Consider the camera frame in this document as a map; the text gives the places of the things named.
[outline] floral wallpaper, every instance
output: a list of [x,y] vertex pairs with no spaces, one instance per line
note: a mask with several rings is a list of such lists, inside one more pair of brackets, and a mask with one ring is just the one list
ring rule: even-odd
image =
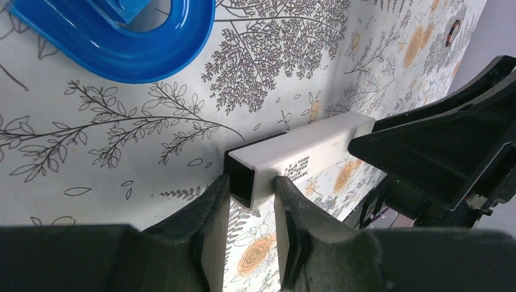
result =
[[[89,73],[0,10],[0,224],[144,229],[201,195],[227,149],[347,111],[381,119],[438,100],[486,0],[216,2],[199,57],[146,85]],[[169,11],[154,0],[147,13]],[[382,175],[350,156],[298,187],[343,220]],[[225,291],[279,290],[273,212],[272,200],[231,203]]]

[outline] fern illustration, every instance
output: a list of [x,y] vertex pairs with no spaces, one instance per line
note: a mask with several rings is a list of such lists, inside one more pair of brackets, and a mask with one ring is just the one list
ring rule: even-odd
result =
[[[386,8],[387,11],[389,11],[389,8],[391,8],[391,12],[393,12],[393,13],[395,12],[396,4],[398,3],[398,0],[361,0],[361,1],[362,2],[373,2],[374,5],[380,4],[380,8],[382,10],[384,9],[384,7]],[[406,0],[400,0],[399,13],[402,12],[405,2],[406,2]],[[414,2],[414,0],[409,0],[408,7],[412,7],[413,2]]]
[[226,239],[226,255],[224,261],[225,265],[228,263],[229,253],[232,248],[231,244],[240,235],[239,232],[243,229],[241,226],[246,224],[246,219],[251,218],[251,216],[260,218],[262,216],[260,214],[260,209],[253,211],[246,210],[231,199],[229,205],[228,237]]
[[348,111],[359,111],[370,114],[377,110],[382,104],[385,89],[394,81],[393,79],[386,85],[382,85],[380,77],[372,75],[365,82],[356,82],[350,84],[344,89],[344,94],[335,102],[330,104],[326,109],[326,117],[333,117]]
[[333,59],[346,31],[349,0],[222,0],[232,18],[223,41],[204,66],[201,78],[212,82],[211,97],[229,114],[246,105],[261,109],[267,94],[276,89],[276,77],[310,79],[321,67],[323,50]]
[[405,16],[401,19],[399,23],[395,23],[389,32],[384,31],[380,36],[380,41],[376,45],[376,47],[372,47],[372,38],[369,40],[369,43],[366,45],[366,48],[362,54],[362,56],[358,59],[355,66],[345,74],[351,74],[354,72],[358,72],[359,75],[364,74],[365,76],[369,76],[371,74],[371,65],[375,62],[383,62],[386,58],[383,56],[383,51],[395,43],[401,37],[401,31],[406,28],[409,23],[411,17],[411,11],[408,10],[405,13]]
[[201,195],[201,187],[197,186],[197,188],[194,190],[193,187],[191,187],[189,190],[171,190],[169,192],[163,192],[159,194],[160,196],[171,196],[172,198],[178,198],[182,200],[192,201],[193,199],[197,198]]

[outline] branch illustration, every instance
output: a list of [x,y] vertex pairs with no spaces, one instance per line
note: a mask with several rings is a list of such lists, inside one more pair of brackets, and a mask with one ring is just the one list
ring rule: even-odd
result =
[[[24,156],[33,157],[34,163],[18,167],[10,175],[28,174],[25,182],[29,182],[39,174],[46,176],[47,170],[58,172],[60,164],[64,164],[68,155],[68,146],[71,144],[83,145],[88,143],[86,131],[90,128],[110,126],[106,132],[108,135],[108,145],[101,149],[92,149],[88,153],[96,158],[93,164],[100,163],[101,167],[107,166],[116,168],[121,160],[121,148],[129,141],[138,142],[145,136],[154,132],[161,134],[164,128],[179,124],[180,121],[190,123],[192,129],[188,134],[179,131],[175,135],[173,142],[163,143],[163,151],[158,164],[167,164],[169,154],[179,155],[186,142],[193,142],[195,137],[210,139],[213,133],[219,128],[225,128],[237,134],[243,141],[245,139],[236,130],[217,122],[203,119],[199,116],[204,105],[204,100],[200,100],[194,93],[191,102],[184,98],[186,85],[178,86],[177,83],[170,85],[163,82],[151,84],[150,100],[146,101],[137,114],[138,108],[134,107],[127,110],[124,104],[117,99],[117,87],[96,88],[93,86],[81,85],[79,80],[71,80],[65,95],[77,94],[82,103],[79,111],[90,110],[94,117],[90,123],[69,127],[61,122],[53,122],[57,128],[55,131],[47,133],[36,133],[29,125],[29,116],[20,117],[6,123],[2,127],[3,119],[0,115],[0,161],[4,159],[3,149],[18,149]],[[166,106],[174,111],[169,116],[155,116],[149,110],[157,106]],[[27,141],[43,140],[32,145],[26,145]]]
[[321,67],[323,50],[335,58],[346,31],[349,0],[239,0],[221,1],[234,18],[224,40],[204,66],[203,82],[212,82],[211,97],[217,108],[229,114],[246,105],[249,112],[261,109],[268,93],[276,89],[283,68],[287,77],[310,79]]
[[345,74],[351,74],[354,72],[359,72],[359,74],[365,73],[366,75],[371,74],[371,65],[374,61],[384,60],[383,51],[391,45],[393,42],[397,41],[401,37],[401,30],[404,29],[408,25],[408,21],[410,20],[411,11],[407,11],[402,21],[399,23],[398,28],[396,29],[397,24],[394,24],[387,35],[386,32],[382,32],[380,37],[380,41],[378,45],[375,47],[373,51],[371,51],[372,47],[372,38],[369,40],[369,43],[366,45],[364,53],[358,60],[357,64]]
[[5,67],[3,67],[2,64],[0,64],[0,69],[2,69],[2,71],[4,71],[4,73],[11,80],[13,80],[16,84],[20,85],[23,89],[25,89],[25,91],[29,91],[29,89],[23,83],[21,83],[18,79],[16,79],[16,77],[14,77],[11,73],[9,73],[9,71]]
[[[366,87],[362,88],[361,83],[354,83],[349,85],[344,94],[335,103],[325,109],[326,117],[333,117],[348,111],[358,111],[363,106],[369,104],[371,100],[376,98],[383,92],[395,79],[387,83],[385,86],[380,84],[378,77],[372,76],[368,80]],[[371,110],[378,107],[378,102],[372,106]]]
[[201,195],[201,187],[197,186],[197,188],[194,190],[194,188],[190,188],[190,190],[171,190],[169,192],[163,192],[159,194],[160,196],[172,196],[174,198],[192,201],[193,199],[197,198]]

